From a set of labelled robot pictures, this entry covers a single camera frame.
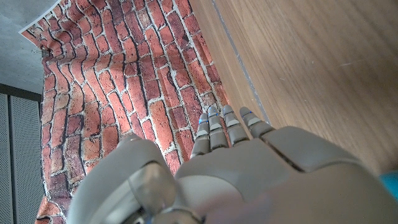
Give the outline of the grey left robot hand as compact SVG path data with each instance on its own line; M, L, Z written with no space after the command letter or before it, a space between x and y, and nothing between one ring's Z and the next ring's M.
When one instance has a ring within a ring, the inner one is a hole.
M83 179L68 223L396 223L397 200L346 150L246 107L200 116L176 173L128 134Z

